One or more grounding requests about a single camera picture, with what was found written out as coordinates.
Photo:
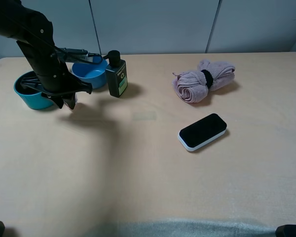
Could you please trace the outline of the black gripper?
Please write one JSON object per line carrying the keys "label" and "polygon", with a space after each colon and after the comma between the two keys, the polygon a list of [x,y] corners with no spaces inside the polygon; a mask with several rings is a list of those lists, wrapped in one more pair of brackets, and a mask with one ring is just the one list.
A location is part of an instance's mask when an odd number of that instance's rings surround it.
{"label": "black gripper", "polygon": [[35,49],[30,44],[19,40],[17,44],[35,74],[21,80],[22,89],[39,91],[47,95],[47,99],[59,109],[65,104],[71,110],[76,104],[75,93],[92,93],[92,85],[71,74],[66,63],[58,59],[52,48]]}

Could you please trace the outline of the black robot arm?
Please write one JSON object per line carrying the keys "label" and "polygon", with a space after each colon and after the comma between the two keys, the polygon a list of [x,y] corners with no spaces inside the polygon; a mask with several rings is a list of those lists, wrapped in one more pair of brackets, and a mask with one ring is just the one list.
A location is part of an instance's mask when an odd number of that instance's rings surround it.
{"label": "black robot arm", "polygon": [[42,13],[26,8],[19,0],[0,0],[0,36],[16,40],[33,70],[20,81],[24,90],[40,92],[59,108],[73,109],[76,93],[91,94],[92,85],[69,72],[67,62],[79,58],[58,48],[53,25]]}

